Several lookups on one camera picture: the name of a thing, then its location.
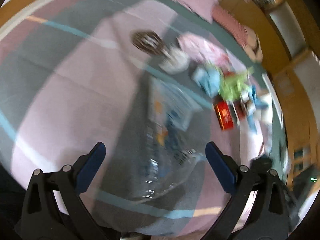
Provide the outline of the plaid pink grey quilt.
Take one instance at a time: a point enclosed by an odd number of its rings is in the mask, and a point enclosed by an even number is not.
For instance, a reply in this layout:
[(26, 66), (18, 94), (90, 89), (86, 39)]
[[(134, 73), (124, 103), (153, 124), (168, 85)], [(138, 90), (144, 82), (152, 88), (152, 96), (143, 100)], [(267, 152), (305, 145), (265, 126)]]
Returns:
[(254, 67), (252, 82), (266, 87), (264, 69), (253, 64), (233, 38), (171, 0), (53, 0), (1, 39), (1, 162), (22, 187), (33, 170), (53, 172), (88, 153), (97, 142), (106, 158), (81, 199), (101, 225), (151, 236), (186, 236), (206, 231), (228, 200), (208, 161), (161, 198), (136, 204), (132, 191), (145, 159), (150, 77), (172, 82), (201, 107), (185, 135), (203, 152), (213, 141), (243, 165), (267, 147), (280, 168), (284, 131), (247, 124), (222, 131), (211, 100), (188, 72), (170, 76), (160, 57), (131, 43), (149, 29), (172, 44), (182, 33), (220, 46), (232, 65)]

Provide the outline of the red cigarette box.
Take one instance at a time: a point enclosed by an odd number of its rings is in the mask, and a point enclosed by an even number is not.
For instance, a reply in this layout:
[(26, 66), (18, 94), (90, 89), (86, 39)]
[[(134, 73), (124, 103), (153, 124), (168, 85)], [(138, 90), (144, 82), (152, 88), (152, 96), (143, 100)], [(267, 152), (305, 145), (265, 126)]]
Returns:
[(234, 128), (234, 121), (229, 109), (229, 105), (221, 101), (214, 105), (214, 110), (217, 115), (219, 125), (223, 131)]

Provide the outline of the white tissue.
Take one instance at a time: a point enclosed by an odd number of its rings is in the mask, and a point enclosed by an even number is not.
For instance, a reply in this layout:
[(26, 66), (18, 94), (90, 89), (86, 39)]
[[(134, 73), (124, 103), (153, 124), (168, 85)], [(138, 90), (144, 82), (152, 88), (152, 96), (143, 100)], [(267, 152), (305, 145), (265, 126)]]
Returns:
[(159, 67), (170, 75), (179, 74), (188, 69), (190, 57), (187, 53), (177, 47), (170, 47), (169, 51), (164, 50), (164, 60)]

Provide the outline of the blue face mask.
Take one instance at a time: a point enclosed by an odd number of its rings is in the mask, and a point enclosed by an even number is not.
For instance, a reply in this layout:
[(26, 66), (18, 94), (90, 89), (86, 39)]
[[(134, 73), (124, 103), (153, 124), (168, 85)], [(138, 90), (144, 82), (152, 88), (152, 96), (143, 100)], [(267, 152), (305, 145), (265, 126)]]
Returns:
[(213, 68), (197, 67), (192, 80), (210, 97), (217, 96), (221, 83), (221, 72)]

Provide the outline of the striped plush doll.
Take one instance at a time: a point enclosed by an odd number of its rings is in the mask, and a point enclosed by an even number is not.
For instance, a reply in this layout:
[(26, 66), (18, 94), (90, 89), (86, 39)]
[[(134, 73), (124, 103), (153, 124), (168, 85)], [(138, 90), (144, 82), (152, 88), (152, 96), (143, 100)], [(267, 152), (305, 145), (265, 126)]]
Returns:
[(239, 23), (219, 5), (212, 8), (212, 18), (233, 36), (252, 62), (261, 63), (263, 61), (259, 37), (252, 29)]

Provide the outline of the red plastic wrapper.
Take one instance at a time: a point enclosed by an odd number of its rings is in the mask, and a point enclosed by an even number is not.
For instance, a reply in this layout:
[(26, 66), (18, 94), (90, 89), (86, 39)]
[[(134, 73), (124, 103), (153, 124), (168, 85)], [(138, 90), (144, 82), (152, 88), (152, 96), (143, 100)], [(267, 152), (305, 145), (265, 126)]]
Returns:
[(223, 77), (227, 78), (227, 77), (234, 76), (235, 74), (236, 74), (236, 72), (225, 71), (225, 72), (223, 72)]

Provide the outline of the clear printed plastic bag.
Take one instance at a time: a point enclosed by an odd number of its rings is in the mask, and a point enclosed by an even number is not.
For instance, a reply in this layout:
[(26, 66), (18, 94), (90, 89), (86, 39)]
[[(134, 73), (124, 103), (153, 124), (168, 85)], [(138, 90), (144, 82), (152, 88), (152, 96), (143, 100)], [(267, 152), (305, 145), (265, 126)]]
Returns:
[(187, 142), (187, 131), (193, 115), (201, 111), (176, 85), (151, 77), (146, 160), (135, 192), (138, 202), (159, 198), (188, 179), (202, 154)]

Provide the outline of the pink plastic wrapper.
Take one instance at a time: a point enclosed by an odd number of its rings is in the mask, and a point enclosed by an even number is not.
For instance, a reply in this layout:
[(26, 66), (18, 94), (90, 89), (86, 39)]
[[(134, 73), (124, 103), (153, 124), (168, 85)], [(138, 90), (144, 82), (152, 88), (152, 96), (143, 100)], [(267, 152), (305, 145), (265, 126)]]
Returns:
[(247, 67), (230, 51), (224, 50), (207, 39), (193, 33), (183, 33), (177, 38), (180, 49), (197, 62), (212, 63), (230, 72), (244, 72)]

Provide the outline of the blue quilted cloth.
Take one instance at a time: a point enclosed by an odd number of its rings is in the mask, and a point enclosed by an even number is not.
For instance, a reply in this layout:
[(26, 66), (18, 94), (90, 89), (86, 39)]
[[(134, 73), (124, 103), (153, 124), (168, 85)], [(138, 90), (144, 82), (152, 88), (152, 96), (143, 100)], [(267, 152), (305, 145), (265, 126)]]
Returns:
[(255, 125), (254, 114), (256, 111), (263, 111), (269, 108), (269, 104), (261, 100), (257, 95), (255, 86), (249, 86), (248, 99), (243, 101), (244, 110), (246, 112), (246, 119), (248, 127), (251, 132), (257, 133)]

